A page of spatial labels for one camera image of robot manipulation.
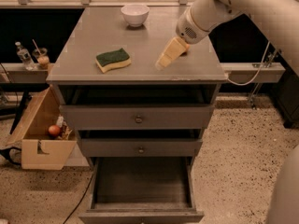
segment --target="bowl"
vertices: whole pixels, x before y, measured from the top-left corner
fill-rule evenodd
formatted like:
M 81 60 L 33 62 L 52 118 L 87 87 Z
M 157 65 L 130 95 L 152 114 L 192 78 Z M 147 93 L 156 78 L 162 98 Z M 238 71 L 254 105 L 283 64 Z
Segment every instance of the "bowl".
M 132 27 L 141 26 L 146 21 L 150 8 L 146 5 L 130 4 L 121 8 L 125 21 Z

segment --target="cup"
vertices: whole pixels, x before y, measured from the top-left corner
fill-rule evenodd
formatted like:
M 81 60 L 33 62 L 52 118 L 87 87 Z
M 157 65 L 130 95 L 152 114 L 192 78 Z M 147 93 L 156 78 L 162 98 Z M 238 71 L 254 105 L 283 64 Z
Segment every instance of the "cup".
M 50 64 L 49 56 L 48 56 L 48 50 L 45 48 L 35 49 L 32 52 L 33 56 L 36 58 L 37 62 L 39 63 L 39 66 L 42 69 L 48 69 L 48 64 Z

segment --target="clear plastic bottle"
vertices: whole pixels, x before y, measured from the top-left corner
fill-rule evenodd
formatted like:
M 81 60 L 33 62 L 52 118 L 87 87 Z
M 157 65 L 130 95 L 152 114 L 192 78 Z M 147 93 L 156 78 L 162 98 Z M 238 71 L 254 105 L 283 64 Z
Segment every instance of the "clear plastic bottle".
M 25 48 L 19 41 L 17 41 L 15 44 L 17 46 L 17 55 L 20 57 L 21 61 L 25 65 L 25 68 L 29 71 L 35 69 L 36 65 L 32 60 L 28 49 Z

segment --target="drawer knob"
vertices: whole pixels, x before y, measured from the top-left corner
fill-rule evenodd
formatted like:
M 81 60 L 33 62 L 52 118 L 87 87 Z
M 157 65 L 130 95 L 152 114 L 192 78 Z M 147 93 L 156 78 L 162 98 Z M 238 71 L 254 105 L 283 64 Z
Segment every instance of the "drawer knob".
M 143 148 L 143 147 L 139 147 L 138 152 L 139 152 L 139 153 L 144 153 L 144 148 Z
M 136 122 L 136 123 L 142 123 L 142 121 L 143 121 L 143 120 L 142 120 L 141 116 L 136 116 L 136 117 L 135 117 L 135 122 Z

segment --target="speckled floor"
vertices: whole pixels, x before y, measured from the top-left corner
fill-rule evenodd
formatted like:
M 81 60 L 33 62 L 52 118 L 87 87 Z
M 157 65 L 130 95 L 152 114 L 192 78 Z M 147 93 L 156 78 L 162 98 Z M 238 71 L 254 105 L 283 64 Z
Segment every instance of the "speckled floor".
M 202 224 L 262 224 L 280 166 L 299 143 L 299 129 L 285 129 L 267 96 L 251 109 L 246 97 L 220 96 L 202 149 L 192 169 Z M 12 120 L 0 121 L 0 146 Z M 81 199 L 92 172 L 67 167 L 62 171 L 28 171 L 0 158 L 0 218 L 12 224 L 64 223 Z M 82 223 L 89 192 L 66 223 Z

